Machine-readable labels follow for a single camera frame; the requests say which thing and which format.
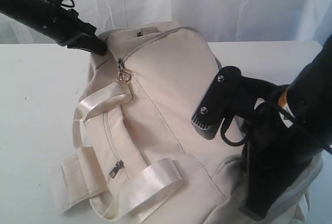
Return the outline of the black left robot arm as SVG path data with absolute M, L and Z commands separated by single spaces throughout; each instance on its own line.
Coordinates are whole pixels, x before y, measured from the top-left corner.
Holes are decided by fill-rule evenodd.
M 1 13 L 51 38 L 58 45 L 104 55 L 107 45 L 96 27 L 79 19 L 65 0 L 1 0 Z

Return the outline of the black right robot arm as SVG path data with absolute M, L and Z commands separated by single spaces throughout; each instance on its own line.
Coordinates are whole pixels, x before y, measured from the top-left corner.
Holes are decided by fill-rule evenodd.
M 255 113 L 245 122 L 246 190 L 239 209 L 261 220 L 301 197 L 322 169 L 321 152 L 331 151 L 331 39 Z

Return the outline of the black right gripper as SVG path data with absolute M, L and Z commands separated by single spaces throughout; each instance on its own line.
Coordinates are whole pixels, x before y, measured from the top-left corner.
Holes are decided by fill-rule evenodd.
M 292 110 L 282 97 L 272 97 L 256 109 L 248 125 L 244 214 L 266 214 L 311 162 L 311 120 L 306 107 Z

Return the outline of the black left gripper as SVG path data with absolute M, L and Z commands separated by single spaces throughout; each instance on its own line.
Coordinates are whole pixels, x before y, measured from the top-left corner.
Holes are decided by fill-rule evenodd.
M 95 35 L 95 27 L 81 21 L 74 9 L 65 9 L 55 2 L 35 1 L 33 13 L 34 30 L 56 43 L 98 55 L 107 52 L 106 43 Z

